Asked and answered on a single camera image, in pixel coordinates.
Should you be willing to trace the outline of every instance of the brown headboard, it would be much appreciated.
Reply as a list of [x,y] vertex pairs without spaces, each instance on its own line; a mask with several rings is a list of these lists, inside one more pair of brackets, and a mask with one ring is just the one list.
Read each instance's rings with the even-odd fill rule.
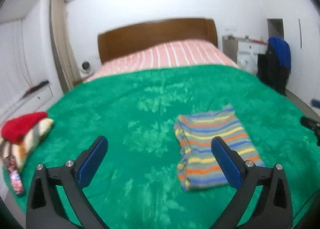
[[98,36],[101,62],[141,51],[160,43],[202,39],[218,46],[217,30],[212,19],[181,18],[135,24]]

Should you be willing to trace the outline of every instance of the silver bolt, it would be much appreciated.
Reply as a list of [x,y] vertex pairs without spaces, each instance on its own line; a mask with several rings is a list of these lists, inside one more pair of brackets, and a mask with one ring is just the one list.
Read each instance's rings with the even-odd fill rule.
[[253,161],[246,161],[245,164],[248,166],[248,167],[252,167],[254,165]]
[[37,166],[37,170],[40,171],[40,170],[42,170],[42,169],[43,169],[43,164],[39,164],[39,165]]
[[67,162],[66,162],[66,166],[67,166],[67,167],[71,167],[71,166],[73,166],[74,163],[75,163],[75,162],[74,162],[74,161],[71,161],[71,160],[70,160],[70,161],[67,161]]
[[283,169],[283,167],[282,167],[281,164],[276,164],[276,168],[277,168],[278,170],[282,170],[282,169]]

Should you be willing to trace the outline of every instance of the blue jacket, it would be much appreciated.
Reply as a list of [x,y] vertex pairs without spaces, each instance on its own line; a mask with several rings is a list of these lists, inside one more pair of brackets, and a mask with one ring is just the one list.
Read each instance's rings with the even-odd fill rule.
[[279,66],[291,69],[291,52],[289,44],[280,37],[270,37],[268,42],[277,53]]

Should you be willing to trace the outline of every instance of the pink striped bed sheet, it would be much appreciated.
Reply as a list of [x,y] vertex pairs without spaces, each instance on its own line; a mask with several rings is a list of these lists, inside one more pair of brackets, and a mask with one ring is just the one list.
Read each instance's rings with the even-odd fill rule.
[[104,76],[145,69],[220,64],[238,67],[212,43],[205,40],[184,40],[162,43],[144,51],[105,62],[86,82]]

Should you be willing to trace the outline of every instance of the curtain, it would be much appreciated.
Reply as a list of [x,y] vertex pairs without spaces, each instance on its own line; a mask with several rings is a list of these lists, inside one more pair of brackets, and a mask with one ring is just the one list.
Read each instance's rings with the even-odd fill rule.
[[22,23],[0,25],[0,116],[32,87],[24,56]]
[[79,81],[81,76],[69,41],[64,0],[51,0],[51,28],[54,51],[60,63],[57,69],[62,69],[65,82],[71,90],[73,83]]

